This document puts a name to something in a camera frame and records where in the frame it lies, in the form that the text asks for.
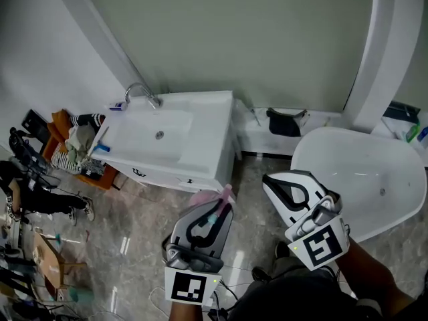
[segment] sink drain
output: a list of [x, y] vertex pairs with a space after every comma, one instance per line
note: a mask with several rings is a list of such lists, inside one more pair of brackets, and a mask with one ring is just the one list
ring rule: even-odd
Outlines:
[[157, 140], [162, 139], [163, 138], [163, 131], [159, 131], [156, 133], [156, 136], [154, 136]]

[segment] white bathtub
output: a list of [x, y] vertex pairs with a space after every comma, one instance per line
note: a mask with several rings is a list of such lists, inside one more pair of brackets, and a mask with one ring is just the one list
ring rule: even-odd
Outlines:
[[[415, 150], [400, 140], [324, 127], [299, 142], [292, 169], [310, 171], [342, 197], [351, 236], [363, 241], [416, 214], [427, 177]], [[296, 192], [293, 198], [298, 200]]]

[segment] faucet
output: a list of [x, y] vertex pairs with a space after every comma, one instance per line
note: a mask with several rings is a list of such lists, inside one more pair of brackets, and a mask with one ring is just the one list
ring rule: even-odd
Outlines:
[[129, 98], [129, 93], [130, 91], [135, 88], [135, 87], [141, 87], [142, 91], [147, 95], [147, 100], [148, 103], [154, 108], [160, 108], [162, 106], [162, 99], [158, 98], [157, 96], [155, 96], [153, 94], [153, 92], [150, 90], [150, 88], [148, 88], [146, 85], [140, 83], [140, 82], [135, 82], [133, 84], [131, 84], [128, 89], [125, 91], [125, 101], [127, 104], [129, 104], [131, 102], [130, 98]]

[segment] shoe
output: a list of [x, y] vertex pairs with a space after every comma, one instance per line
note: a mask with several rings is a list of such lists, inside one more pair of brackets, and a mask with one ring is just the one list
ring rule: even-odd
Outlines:
[[76, 226], [78, 223], [78, 220], [76, 219], [76, 214], [74, 213], [74, 208], [70, 207], [72, 209], [72, 211], [70, 211], [68, 213], [68, 218], [70, 219], [70, 221], [72, 222], [73, 226]]
[[271, 277], [266, 273], [266, 271], [259, 266], [252, 269], [251, 275], [253, 276], [253, 280], [256, 282], [268, 282], [271, 280]]
[[86, 216], [88, 217], [88, 220], [93, 221], [95, 219], [95, 213], [92, 199], [90, 199], [89, 197], [82, 197], [82, 200], [86, 202], [86, 207], [84, 211], [86, 213]]
[[290, 256], [290, 249], [287, 244], [283, 241], [280, 241], [275, 247], [275, 258], [284, 258]]

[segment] marble floor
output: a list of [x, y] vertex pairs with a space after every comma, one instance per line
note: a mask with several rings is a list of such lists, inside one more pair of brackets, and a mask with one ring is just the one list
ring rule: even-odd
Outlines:
[[[261, 177], [289, 167], [288, 160], [250, 156], [235, 165], [237, 206], [222, 255], [225, 267], [221, 274], [238, 296], [251, 283], [254, 266], [271, 266], [275, 244], [285, 231], [262, 190]], [[191, 194], [145, 187], [122, 175], [116, 178], [120, 191], [101, 191], [65, 172], [54, 174], [62, 180], [61, 189], [93, 198], [96, 212], [93, 222], [84, 213], [78, 213], [75, 227], [66, 215], [55, 214], [52, 220], [47, 215], [29, 215], [33, 229], [38, 227], [43, 234], [60, 235], [62, 241], [56, 247], [66, 259], [88, 264], [88, 269], [72, 270], [66, 283], [90, 288], [94, 299], [88, 304], [67, 305], [82, 317], [103, 312], [91, 320], [117, 319], [105, 312], [114, 312], [127, 321], [167, 320], [171, 306], [163, 298], [161, 242], [171, 232]], [[33, 231], [26, 227], [23, 248], [28, 258], [32, 246]], [[427, 204], [416, 216], [362, 246], [389, 267], [403, 291], [418, 296], [428, 268]], [[349, 291], [344, 281], [340, 284], [344, 291]], [[218, 290], [220, 306], [232, 306], [232, 295], [222, 287]]]

